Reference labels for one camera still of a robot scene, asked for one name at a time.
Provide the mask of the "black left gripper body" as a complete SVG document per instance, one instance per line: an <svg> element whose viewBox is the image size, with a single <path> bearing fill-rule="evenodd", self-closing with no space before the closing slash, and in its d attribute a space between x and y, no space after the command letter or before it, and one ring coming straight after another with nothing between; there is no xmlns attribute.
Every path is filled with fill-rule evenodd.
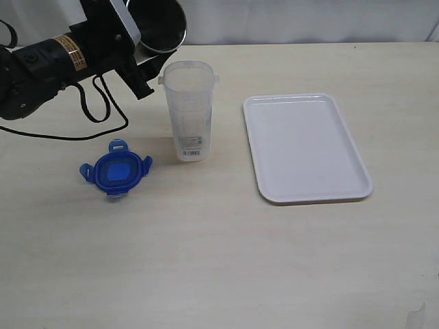
<svg viewBox="0 0 439 329"><path fill-rule="evenodd" d="M132 48L118 34L116 16L109 1L81 1L86 20L69 27L69 36L80 47L86 67L76 70L72 81L116 71L122 64L135 63L145 81L158 76L165 63L165 54L149 51L142 44Z"/></svg>

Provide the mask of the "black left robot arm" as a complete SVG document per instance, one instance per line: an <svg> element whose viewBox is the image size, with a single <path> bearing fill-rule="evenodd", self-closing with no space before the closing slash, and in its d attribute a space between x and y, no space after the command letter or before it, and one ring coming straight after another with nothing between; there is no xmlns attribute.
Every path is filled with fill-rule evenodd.
<svg viewBox="0 0 439 329"><path fill-rule="evenodd" d="M60 90L92 76L116 71L138 99L152 94L148 81L160 73L168 56L152 52L137 63L141 33L123 1L81 1L86 20L69 32L17 49L1 46L1 118L29 116Z"/></svg>

